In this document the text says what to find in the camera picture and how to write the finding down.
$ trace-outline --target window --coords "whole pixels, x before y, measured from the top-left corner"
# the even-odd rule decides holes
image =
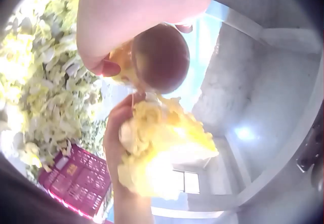
[[[199,194],[198,174],[174,170],[174,178],[178,189],[183,193]]]

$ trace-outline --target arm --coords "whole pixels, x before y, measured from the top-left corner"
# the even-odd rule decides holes
[[[134,101],[144,99],[136,94]],[[132,117],[132,95],[125,98],[110,113],[104,136],[104,148],[107,165],[114,190],[114,215],[116,224],[153,224],[151,199],[131,193],[118,180],[117,166],[125,152],[119,142],[119,128],[123,122]]]

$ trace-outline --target dark red round object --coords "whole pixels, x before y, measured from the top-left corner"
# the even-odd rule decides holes
[[[187,76],[189,48],[177,29],[159,24],[134,38],[132,60],[139,79],[159,93],[170,93]]]

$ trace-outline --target fingernail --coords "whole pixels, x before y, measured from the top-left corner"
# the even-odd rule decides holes
[[[102,76],[111,77],[117,76],[120,73],[120,66],[114,62],[103,59],[103,68],[102,68]]]
[[[193,30],[193,26],[191,24],[187,25],[175,25],[176,28],[182,33],[191,33]]]
[[[134,101],[138,102],[141,100],[144,100],[146,96],[146,93],[143,91],[137,91],[134,93]]]

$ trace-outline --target cabbage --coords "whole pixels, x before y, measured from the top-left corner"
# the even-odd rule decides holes
[[[106,122],[94,120],[102,100],[98,77],[83,66],[76,47],[78,1],[22,0],[0,46],[0,110],[8,115],[3,135],[23,132],[15,150],[29,178],[40,167],[49,171],[58,151],[69,154],[66,139],[104,157]],[[1,148],[12,152],[7,144]]]
[[[134,105],[133,118],[121,126],[119,138],[127,152],[118,166],[118,177],[130,191],[177,199],[171,163],[218,155],[212,134],[183,111],[179,100],[149,95]]]

